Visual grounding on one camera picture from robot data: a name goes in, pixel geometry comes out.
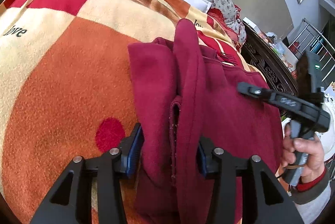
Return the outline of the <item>right forearm grey sleeve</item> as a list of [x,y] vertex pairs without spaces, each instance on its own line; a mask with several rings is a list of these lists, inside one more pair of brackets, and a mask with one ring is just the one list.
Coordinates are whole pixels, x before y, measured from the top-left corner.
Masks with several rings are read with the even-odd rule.
[[291,197],[304,223],[313,223],[330,200],[331,187],[328,169],[309,183],[299,180],[298,185],[291,187]]

